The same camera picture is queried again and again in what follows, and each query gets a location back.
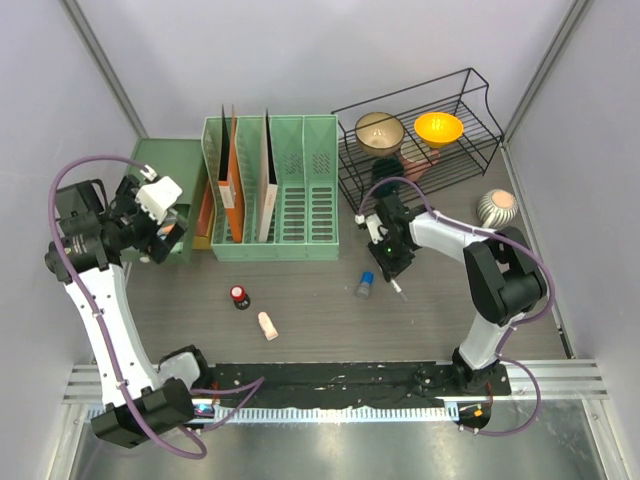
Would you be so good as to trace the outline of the red black stamp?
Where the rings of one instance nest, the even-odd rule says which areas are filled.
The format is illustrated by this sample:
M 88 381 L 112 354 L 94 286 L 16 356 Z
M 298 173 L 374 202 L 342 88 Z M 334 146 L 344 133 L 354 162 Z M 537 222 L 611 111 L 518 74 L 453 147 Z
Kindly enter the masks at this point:
M 246 310 L 251 305 L 251 299 L 246 290 L 241 285 L 234 285 L 230 289 L 230 297 L 234 306 L 239 310 Z

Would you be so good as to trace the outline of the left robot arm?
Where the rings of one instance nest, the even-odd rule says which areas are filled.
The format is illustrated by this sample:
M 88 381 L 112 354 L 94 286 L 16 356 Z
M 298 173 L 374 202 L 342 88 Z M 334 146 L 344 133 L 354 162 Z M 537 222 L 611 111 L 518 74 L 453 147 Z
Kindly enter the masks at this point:
M 168 177 L 120 182 L 113 199 L 98 179 L 50 188 L 52 241 L 45 264 L 84 323 L 101 382 L 104 411 L 91 421 L 97 438 L 125 448 L 184 427 L 193 399 L 213 385 L 201 351 L 188 345 L 153 364 L 135 326 L 122 254 L 141 252 L 164 262 L 187 225 L 175 211 L 180 187 Z

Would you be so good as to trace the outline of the white folder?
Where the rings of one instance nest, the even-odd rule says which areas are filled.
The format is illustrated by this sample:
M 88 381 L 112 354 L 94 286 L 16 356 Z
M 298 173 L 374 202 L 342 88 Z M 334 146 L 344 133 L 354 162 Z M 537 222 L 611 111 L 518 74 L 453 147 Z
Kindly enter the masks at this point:
M 265 111 L 261 135 L 260 177 L 257 210 L 256 239 L 260 243 L 268 240 L 275 201 L 278 192 L 278 181 L 275 172 L 270 117 Z

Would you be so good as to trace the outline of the drawer box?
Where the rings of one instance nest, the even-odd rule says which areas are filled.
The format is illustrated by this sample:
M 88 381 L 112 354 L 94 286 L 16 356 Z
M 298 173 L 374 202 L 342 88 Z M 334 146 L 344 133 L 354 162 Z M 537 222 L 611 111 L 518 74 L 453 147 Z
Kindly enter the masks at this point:
M 174 208 L 186 219 L 188 229 L 180 242 L 180 250 L 173 250 L 163 266 L 187 264 L 200 214 L 202 200 L 208 182 L 201 141 L 199 139 L 140 139 L 131 158 L 148 164 L 156 172 L 172 178 L 182 189 Z

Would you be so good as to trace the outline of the striped ceramic mug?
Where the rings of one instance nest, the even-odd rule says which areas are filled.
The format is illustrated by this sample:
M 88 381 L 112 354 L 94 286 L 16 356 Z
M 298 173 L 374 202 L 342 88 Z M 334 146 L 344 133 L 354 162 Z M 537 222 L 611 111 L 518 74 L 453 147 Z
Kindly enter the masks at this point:
M 476 214 L 482 228 L 501 229 L 518 214 L 516 197 L 505 190 L 493 189 L 479 200 Z

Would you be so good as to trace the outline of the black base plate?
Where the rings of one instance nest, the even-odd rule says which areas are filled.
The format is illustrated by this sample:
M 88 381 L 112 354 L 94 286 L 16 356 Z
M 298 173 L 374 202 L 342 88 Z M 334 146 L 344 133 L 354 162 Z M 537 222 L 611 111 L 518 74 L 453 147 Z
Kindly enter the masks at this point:
M 322 409 L 422 408 L 446 397 L 506 397 L 507 370 L 498 365 L 471 380 L 450 363 L 217 363 L 209 367 L 213 386 L 223 390 L 264 382 L 248 408 Z

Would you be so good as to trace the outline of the white pen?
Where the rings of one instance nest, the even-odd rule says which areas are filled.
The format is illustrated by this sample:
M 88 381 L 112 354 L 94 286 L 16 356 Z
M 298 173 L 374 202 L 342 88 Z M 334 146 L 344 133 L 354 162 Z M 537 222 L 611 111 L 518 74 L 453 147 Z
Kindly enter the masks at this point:
M 394 291 L 401 297 L 401 299 L 404 302 L 408 302 L 408 298 L 406 296 L 406 294 L 404 293 L 403 289 L 400 287 L 400 285 L 397 283 L 397 281 L 395 279 L 392 279 L 390 281 L 390 284 L 392 285 Z

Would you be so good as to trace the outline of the brown glass bowl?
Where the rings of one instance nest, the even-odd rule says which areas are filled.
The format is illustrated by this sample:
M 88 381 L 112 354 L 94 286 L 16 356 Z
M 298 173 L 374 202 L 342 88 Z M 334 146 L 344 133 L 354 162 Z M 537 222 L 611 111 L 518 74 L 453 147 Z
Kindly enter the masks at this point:
M 373 157 L 394 154 L 400 149 L 405 137 L 402 122 L 385 112 L 365 114 L 357 121 L 354 132 L 360 149 Z

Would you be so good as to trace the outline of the green file organizer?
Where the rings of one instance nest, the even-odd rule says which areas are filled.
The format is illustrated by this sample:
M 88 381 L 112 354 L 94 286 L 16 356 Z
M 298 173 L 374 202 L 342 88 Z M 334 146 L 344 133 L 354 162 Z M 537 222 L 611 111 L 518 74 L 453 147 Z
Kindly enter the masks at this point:
M 222 262 L 332 261 L 339 257 L 338 119 L 335 115 L 271 115 L 278 190 L 269 234 L 258 240 L 263 116 L 239 116 L 235 139 L 244 194 L 243 241 L 232 239 L 218 186 L 222 136 L 231 116 L 207 117 L 201 145 L 212 180 L 215 216 L 211 249 Z

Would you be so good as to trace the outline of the blue grey bottle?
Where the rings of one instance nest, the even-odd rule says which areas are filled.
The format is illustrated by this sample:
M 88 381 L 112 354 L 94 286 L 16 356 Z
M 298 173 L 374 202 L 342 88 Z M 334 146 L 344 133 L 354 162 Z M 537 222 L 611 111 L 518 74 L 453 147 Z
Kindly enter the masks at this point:
M 359 285 L 356 289 L 356 297 L 360 299 L 368 299 L 371 294 L 372 285 L 374 283 L 374 273 L 365 271 L 362 273 Z

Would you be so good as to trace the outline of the dark green mug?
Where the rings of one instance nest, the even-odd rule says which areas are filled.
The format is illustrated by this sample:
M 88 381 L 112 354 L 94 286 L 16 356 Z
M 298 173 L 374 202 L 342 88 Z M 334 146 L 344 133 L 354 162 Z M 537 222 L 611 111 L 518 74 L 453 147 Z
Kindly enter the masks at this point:
M 396 157 L 385 157 L 378 158 L 372 164 L 371 169 L 371 185 L 375 186 L 378 182 L 390 178 L 390 177 L 403 177 L 404 176 L 404 166 L 400 160 Z M 373 197 L 384 198 L 392 193 L 394 193 L 400 182 L 398 181 L 389 181 L 375 189 L 373 192 Z

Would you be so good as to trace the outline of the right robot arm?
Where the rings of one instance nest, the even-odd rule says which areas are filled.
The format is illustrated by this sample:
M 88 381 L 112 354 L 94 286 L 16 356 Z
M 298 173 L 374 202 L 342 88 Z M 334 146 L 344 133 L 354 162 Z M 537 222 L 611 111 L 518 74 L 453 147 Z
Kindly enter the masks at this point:
M 434 250 L 465 267 L 475 317 L 452 354 L 449 381 L 462 394 L 477 393 L 499 364 L 509 328 L 548 293 L 542 267 L 522 232 L 478 229 L 435 210 L 411 210 L 395 194 L 378 199 L 374 213 L 359 214 L 356 222 L 368 231 L 368 248 L 387 282 L 396 281 L 419 249 Z

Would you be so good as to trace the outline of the pink eraser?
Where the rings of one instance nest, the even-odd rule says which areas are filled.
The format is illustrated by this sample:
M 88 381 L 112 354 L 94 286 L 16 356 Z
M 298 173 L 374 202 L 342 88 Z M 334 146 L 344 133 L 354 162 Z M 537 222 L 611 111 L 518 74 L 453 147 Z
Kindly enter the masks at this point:
M 278 331 L 266 312 L 258 314 L 258 323 L 267 341 L 272 341 L 278 337 Z

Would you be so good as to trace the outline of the orange folder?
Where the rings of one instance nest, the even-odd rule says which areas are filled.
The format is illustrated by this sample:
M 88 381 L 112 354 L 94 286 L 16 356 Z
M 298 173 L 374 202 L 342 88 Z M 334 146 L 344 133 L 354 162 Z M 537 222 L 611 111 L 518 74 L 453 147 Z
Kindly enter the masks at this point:
M 238 117 L 231 107 L 229 116 L 221 111 L 221 146 L 218 188 L 234 243 L 241 243 L 244 234 L 244 193 L 240 175 L 236 133 Z

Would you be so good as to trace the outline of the pink mug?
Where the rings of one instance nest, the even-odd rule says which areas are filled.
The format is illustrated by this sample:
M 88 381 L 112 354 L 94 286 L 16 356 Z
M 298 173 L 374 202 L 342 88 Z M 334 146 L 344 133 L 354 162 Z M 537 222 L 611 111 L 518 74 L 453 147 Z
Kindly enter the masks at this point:
M 424 143 L 406 141 L 400 149 L 405 177 L 417 182 L 420 177 L 440 161 L 440 151 Z

